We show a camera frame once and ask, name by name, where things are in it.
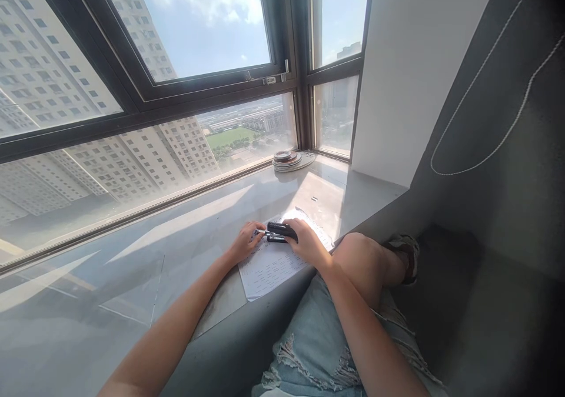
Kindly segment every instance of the black object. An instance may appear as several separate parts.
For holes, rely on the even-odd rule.
[[[267,235],[267,241],[284,243],[286,242],[284,237],[287,236],[298,242],[296,232],[286,223],[269,222],[267,224],[267,231],[270,232]]]

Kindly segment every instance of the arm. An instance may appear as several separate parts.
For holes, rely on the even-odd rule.
[[[250,242],[253,231],[266,229],[248,222],[223,256],[218,258],[163,314],[130,350],[98,394],[157,396],[177,367],[200,316],[224,276],[244,260],[263,234]]]
[[[318,269],[328,286],[367,395],[427,396],[408,362],[314,231],[299,219],[288,219],[284,223],[298,235],[298,243],[287,239],[294,252]]]

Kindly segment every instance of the foot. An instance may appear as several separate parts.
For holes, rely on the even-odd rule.
[[[417,279],[418,256],[420,255],[418,242],[410,235],[394,234],[383,247],[396,254],[406,267],[406,274],[404,275],[402,284],[414,284]]]

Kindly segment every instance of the light blue denim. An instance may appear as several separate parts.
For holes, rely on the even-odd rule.
[[[441,382],[427,369],[416,338],[383,290],[380,313],[383,327],[407,358],[432,397],[447,397]],[[252,397],[280,388],[293,396],[367,396],[351,357],[330,293],[321,276],[314,277],[292,321],[273,346],[274,360],[253,387]]]

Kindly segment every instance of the white cord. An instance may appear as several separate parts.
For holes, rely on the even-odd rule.
[[[557,41],[557,43],[555,44],[555,46],[553,47],[553,49],[551,50],[551,52],[549,53],[549,55],[545,58],[545,60],[541,63],[540,66],[538,66],[538,68],[536,69],[536,71],[532,74],[532,76],[530,77],[530,80],[528,81],[528,86],[526,88],[526,93],[524,94],[524,98],[522,99],[522,105],[520,106],[520,109],[518,110],[518,113],[516,114],[516,118],[514,119],[514,122],[512,122],[512,125],[510,125],[508,131],[506,132],[506,134],[504,135],[504,138],[502,139],[502,141],[496,146],[496,148],[490,152],[490,154],[488,156],[486,156],[483,160],[481,160],[479,163],[477,163],[474,166],[471,166],[470,168],[464,169],[463,171],[458,171],[458,172],[452,172],[450,174],[445,174],[442,172],[438,172],[436,171],[436,169],[434,168],[434,157],[436,155],[437,149],[439,148],[441,141],[443,140],[444,135],[446,134],[447,130],[449,129],[453,119],[455,118],[455,115],[457,115],[457,112],[459,111],[459,108],[461,107],[461,104],[463,104],[463,101],[465,100],[465,97],[467,97],[467,94],[469,93],[469,91],[471,90],[471,88],[473,87],[473,85],[475,84],[475,81],[477,80],[477,77],[480,75],[481,71],[483,70],[485,64],[487,63],[488,59],[490,58],[490,55],[493,53],[496,45],[498,44],[498,42],[500,41],[500,38],[502,37],[502,35],[504,34],[504,32],[506,31],[506,28],[508,27],[508,24],[510,23],[510,21],[512,20],[512,18],[514,17],[514,14],[516,13],[516,11],[518,10],[518,8],[520,7],[520,5],[522,4],[524,0],[519,0],[516,7],[514,8],[514,10],[512,11],[512,13],[510,14],[510,16],[508,17],[508,20],[506,20],[506,23],[504,24],[502,30],[500,31],[496,41],[494,42],[493,46],[491,47],[490,51],[487,54],[487,57],[485,58],[483,64],[481,65],[481,67],[479,68],[479,70],[477,71],[475,77],[473,78],[473,80],[471,81],[471,84],[469,85],[469,87],[467,88],[467,90],[465,91],[465,94],[463,95],[463,97],[461,98],[461,101],[459,102],[459,104],[457,105],[457,108],[455,109],[455,111],[453,112],[451,119],[449,120],[449,122],[447,123],[447,126],[445,128],[445,130],[443,131],[443,133],[441,134],[440,140],[437,142],[436,148],[434,149],[433,154],[431,155],[431,159],[430,159],[430,167],[432,169],[432,171],[434,171],[435,173],[437,173],[438,175],[443,175],[443,176],[450,176],[450,175],[458,175],[458,174],[462,174],[463,172],[468,172],[472,169],[477,168],[478,166],[482,165],[483,163],[485,163],[487,160],[489,160],[497,151],[499,148],[502,147],[502,144],[504,144],[504,142],[506,141],[506,139],[508,138],[508,136],[510,135],[510,133],[512,132],[512,130],[514,129],[514,126],[516,125],[516,123],[518,122],[518,120],[520,119],[520,115],[522,114],[522,111],[524,110],[524,107],[526,105],[526,102],[528,100],[528,96],[530,95],[530,90],[531,90],[531,86],[534,82],[534,79],[536,78],[537,74],[541,71],[541,69],[543,68],[543,66],[545,66],[545,64],[549,61],[549,59],[551,59],[551,57],[555,54],[555,52],[557,51],[557,48],[561,45],[561,42],[563,41],[563,38],[565,38],[565,33],[561,36],[561,38],[559,39],[559,41]]]

